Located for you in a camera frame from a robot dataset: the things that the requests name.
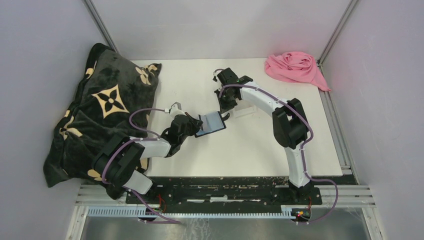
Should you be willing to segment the black leather card holder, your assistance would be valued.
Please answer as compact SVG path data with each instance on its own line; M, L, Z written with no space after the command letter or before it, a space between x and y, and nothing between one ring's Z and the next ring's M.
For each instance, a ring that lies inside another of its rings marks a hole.
M227 128L225 121L230 117L230 113L225 116L219 111L210 112L205 115L198 115L198 119L202 121L200 130L194 135L196 138L212 134Z

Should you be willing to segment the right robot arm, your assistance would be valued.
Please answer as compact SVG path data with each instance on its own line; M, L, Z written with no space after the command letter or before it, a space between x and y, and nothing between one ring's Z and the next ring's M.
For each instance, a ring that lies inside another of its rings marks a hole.
M307 171L305 145L313 131L300 100L281 99L262 89L251 77L238 77L231 68L218 68L213 80L220 82L215 90L220 112L233 110L238 101L247 101L272 118L273 136L284 148L289 167L289 199L302 204L313 188Z

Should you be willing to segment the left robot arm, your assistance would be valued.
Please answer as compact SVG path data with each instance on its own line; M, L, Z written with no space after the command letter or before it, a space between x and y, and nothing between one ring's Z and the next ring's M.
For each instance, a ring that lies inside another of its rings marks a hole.
M170 127L160 138L133 138L116 134L101 149L92 161L92 168L100 173L100 180L117 188L138 193L138 197L149 204L158 195L154 182L136 170L144 158L169 158L175 155L187 137L201 130L203 121L187 112L173 117Z

